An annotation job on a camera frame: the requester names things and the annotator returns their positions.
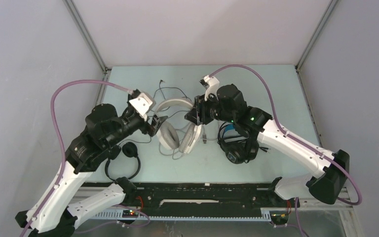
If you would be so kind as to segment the black blue gaming headset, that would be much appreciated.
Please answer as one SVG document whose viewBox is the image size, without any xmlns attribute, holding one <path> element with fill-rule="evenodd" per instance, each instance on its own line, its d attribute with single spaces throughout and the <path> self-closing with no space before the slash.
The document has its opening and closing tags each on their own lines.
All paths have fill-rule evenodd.
<svg viewBox="0 0 379 237">
<path fill-rule="evenodd" d="M 233 164 L 249 163 L 257 157 L 258 151 L 269 152 L 268 147 L 260 146 L 258 141 L 243 137 L 240 134 L 225 136 L 228 131 L 235 130 L 231 123 L 222 123 L 217 135 L 217 143 Z"/>
</svg>

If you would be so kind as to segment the small black on-ear headphones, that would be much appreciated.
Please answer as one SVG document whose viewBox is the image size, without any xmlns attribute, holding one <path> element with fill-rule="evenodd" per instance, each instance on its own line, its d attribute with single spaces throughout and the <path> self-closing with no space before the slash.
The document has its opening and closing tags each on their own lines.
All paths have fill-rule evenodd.
<svg viewBox="0 0 379 237">
<path fill-rule="evenodd" d="M 105 163 L 104 173 L 106 177 L 111 181 L 115 181 L 119 178 L 119 176 L 114 178 L 110 176 L 110 164 L 111 161 L 114 161 L 114 169 L 112 169 L 112 171 L 117 169 L 117 171 L 114 172 L 115 175 L 128 174 L 127 178 L 129 180 L 134 179 L 140 173 L 142 167 L 137 145 L 129 141 L 121 146 L 117 145 L 116 148 L 120 149 L 119 152 L 114 153 L 117 157 L 108 158 Z"/>
</svg>

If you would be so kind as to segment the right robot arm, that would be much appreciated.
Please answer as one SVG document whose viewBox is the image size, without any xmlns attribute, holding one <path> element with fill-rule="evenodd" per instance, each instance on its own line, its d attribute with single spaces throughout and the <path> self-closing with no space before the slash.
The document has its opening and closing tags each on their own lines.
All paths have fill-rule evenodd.
<svg viewBox="0 0 379 237">
<path fill-rule="evenodd" d="M 185 119 L 196 125 L 207 125 L 213 120 L 230 123 L 240 135 L 277 149 L 310 172 L 294 178 L 276 178 L 267 193 L 271 205 L 281 206 L 304 190 L 325 204 L 339 199 L 347 180 L 349 154 L 323 149 L 285 130 L 267 112 L 247 105 L 234 84 L 221 86 L 215 94 L 196 96 Z"/>
</svg>

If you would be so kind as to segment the white grey gaming headset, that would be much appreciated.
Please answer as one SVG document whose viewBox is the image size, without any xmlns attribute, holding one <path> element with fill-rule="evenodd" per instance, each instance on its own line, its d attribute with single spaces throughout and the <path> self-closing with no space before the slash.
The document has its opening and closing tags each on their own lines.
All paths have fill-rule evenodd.
<svg viewBox="0 0 379 237">
<path fill-rule="evenodd" d="M 192 109 L 193 102 L 187 98 L 176 97 L 166 99 L 157 106 L 157 108 L 154 110 L 154 114 L 158 115 L 161 110 L 174 106 Z M 192 122 L 189 122 L 188 126 L 189 127 L 182 141 L 180 141 L 179 135 L 177 133 L 178 130 L 171 123 L 166 121 L 156 134 L 160 144 L 167 150 L 178 149 L 178 151 L 182 154 L 189 154 L 195 147 L 196 143 L 199 141 L 203 126 L 193 124 Z"/>
</svg>

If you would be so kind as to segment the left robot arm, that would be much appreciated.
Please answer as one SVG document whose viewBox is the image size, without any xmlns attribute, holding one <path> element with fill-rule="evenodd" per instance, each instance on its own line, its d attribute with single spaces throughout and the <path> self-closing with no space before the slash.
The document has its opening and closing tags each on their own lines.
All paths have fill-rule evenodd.
<svg viewBox="0 0 379 237">
<path fill-rule="evenodd" d="M 126 177 L 114 180 L 103 191 L 72 203 L 82 184 L 99 168 L 121 152 L 119 143 L 140 130 L 154 136 L 166 117 L 147 122 L 128 106 L 121 116 L 111 104 L 100 104 L 86 117 L 84 131 L 65 150 L 64 160 L 46 194 L 30 210 L 15 219 L 32 237 L 70 237 L 86 220 L 117 204 L 132 205 L 136 186 Z"/>
</svg>

